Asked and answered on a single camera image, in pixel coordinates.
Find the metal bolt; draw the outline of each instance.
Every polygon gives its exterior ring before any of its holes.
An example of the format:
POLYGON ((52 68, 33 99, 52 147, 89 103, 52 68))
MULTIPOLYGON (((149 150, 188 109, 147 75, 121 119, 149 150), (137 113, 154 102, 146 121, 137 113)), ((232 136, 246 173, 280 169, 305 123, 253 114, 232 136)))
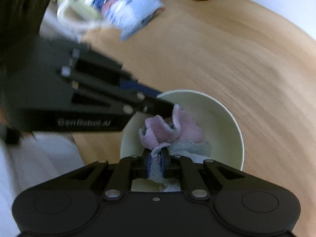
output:
POLYGON ((72 58, 69 59, 69 66, 72 67, 74 64, 74 60, 72 58))
POLYGON ((72 56, 73 56, 75 59, 78 59, 78 58, 79 58, 79 55, 80 55, 80 50, 79 50, 79 49, 73 49, 73 50, 72 50, 72 56))
POLYGON ((123 106, 123 111, 126 113, 126 114, 132 114, 133 113, 133 108, 129 105, 124 105, 123 106))
POLYGON ((79 83, 76 81, 72 81, 72 88, 78 89, 78 87, 79 87, 79 83))
POLYGON ((105 196, 107 196, 108 198, 116 198, 118 196, 120 196, 121 192, 119 190, 107 190, 105 192, 105 196))
POLYGON ((64 77, 69 77, 70 76, 70 72, 71 72, 71 68, 64 66, 61 68, 61 75, 64 77))
POLYGON ((142 92, 138 92, 137 93, 137 98, 140 100, 144 100, 145 99, 145 95, 142 92))
POLYGON ((192 192, 192 195, 196 198, 203 198, 205 196, 207 196, 207 191, 205 190, 201 190, 201 189, 198 189, 198 190, 194 190, 192 192))

